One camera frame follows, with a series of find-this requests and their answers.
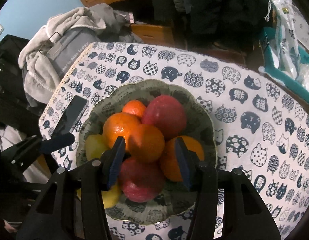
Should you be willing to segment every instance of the blue wall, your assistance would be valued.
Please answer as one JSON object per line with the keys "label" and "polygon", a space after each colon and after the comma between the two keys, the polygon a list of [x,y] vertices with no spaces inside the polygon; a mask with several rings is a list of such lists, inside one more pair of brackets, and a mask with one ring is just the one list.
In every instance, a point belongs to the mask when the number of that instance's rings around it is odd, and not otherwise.
{"label": "blue wall", "polygon": [[83,6],[80,0],[8,0],[0,11],[0,24],[7,34],[31,39],[54,15]]}

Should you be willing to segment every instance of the teal box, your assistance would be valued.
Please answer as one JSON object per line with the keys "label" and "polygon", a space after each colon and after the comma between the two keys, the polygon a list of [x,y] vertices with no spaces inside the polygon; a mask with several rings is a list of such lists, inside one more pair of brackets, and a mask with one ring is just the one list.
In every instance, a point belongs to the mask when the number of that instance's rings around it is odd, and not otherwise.
{"label": "teal box", "polygon": [[[281,80],[289,90],[291,90],[293,93],[295,93],[297,96],[299,96],[309,104],[309,92],[305,88],[303,88],[300,83],[290,78],[281,70],[274,67],[269,41],[275,39],[275,32],[276,30],[274,28],[265,27],[263,28],[259,36],[260,44],[264,55],[265,71],[270,76]],[[300,63],[309,64],[309,54],[301,46],[299,46],[299,54]]]}

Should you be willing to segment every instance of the wooden drawer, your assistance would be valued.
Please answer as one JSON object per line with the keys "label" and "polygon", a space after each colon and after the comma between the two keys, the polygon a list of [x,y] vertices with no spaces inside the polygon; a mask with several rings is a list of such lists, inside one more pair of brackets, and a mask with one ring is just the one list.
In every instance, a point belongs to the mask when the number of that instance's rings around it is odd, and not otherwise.
{"label": "wooden drawer", "polygon": [[131,24],[131,30],[138,35],[146,44],[174,47],[175,41],[171,27],[159,25]]}

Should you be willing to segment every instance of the yellow pear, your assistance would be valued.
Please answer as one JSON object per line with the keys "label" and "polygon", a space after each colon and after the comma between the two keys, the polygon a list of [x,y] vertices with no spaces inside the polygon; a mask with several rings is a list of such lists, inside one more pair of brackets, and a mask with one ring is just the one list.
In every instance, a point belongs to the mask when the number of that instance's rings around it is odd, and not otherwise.
{"label": "yellow pear", "polygon": [[85,143],[87,160],[100,158],[104,151],[109,150],[106,140],[101,134],[89,135]]}
{"label": "yellow pear", "polygon": [[[81,189],[77,190],[77,195],[81,199]],[[118,183],[114,184],[109,191],[101,191],[104,208],[110,208],[116,205],[121,195],[121,189]]]}

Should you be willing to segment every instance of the metal screw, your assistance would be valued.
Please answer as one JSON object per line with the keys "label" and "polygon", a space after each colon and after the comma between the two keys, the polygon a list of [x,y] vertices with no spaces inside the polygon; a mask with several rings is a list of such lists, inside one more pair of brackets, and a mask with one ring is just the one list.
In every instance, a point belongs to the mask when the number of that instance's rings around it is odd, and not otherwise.
{"label": "metal screw", "polygon": [[233,169],[233,172],[237,175],[241,175],[242,174],[242,170],[238,169],[238,168],[235,168]]}
{"label": "metal screw", "polygon": [[66,170],[66,169],[65,169],[64,167],[59,167],[59,168],[57,169],[57,173],[58,173],[58,174],[61,174],[61,173],[63,173],[65,170]]}
{"label": "metal screw", "polygon": [[94,160],[91,164],[92,164],[92,166],[97,167],[97,166],[99,166],[101,164],[101,161]]}
{"label": "metal screw", "polygon": [[204,162],[204,161],[199,161],[199,166],[204,168],[204,167],[207,167],[208,164],[206,162]]}

